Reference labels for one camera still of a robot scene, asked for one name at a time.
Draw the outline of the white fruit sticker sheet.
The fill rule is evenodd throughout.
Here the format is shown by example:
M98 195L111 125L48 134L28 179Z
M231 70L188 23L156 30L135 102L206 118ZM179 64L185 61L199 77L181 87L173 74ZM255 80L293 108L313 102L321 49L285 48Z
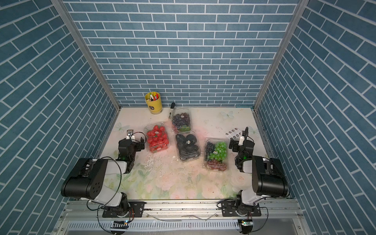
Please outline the white fruit sticker sheet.
M239 130L238 128L233 128L231 130L229 130L228 132L225 133L225 136L231 140L235 140L235 141L238 141L240 139L240 137L242 136L242 131Z

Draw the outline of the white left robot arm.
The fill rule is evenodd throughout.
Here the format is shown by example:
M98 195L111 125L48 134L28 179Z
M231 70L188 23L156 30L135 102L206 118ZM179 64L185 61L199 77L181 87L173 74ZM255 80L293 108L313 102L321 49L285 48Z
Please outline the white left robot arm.
M126 194L115 191L104 185L106 175L130 173L134 166L136 153L144 150L146 140L139 141L127 137L118 142L118 158L100 159L80 158L61 187L63 197L86 198L100 204L100 208L108 207L125 213L128 208Z

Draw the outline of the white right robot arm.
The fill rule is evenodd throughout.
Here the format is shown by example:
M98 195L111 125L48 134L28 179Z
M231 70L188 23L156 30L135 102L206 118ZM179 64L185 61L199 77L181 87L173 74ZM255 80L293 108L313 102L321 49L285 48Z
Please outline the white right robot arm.
M252 175L252 187L241 190L235 207L250 208L268 198L286 198L289 196L289 184L284 176L281 161L253 154L255 143L241 137L239 141L230 139L229 149L237 153L235 165L240 172Z

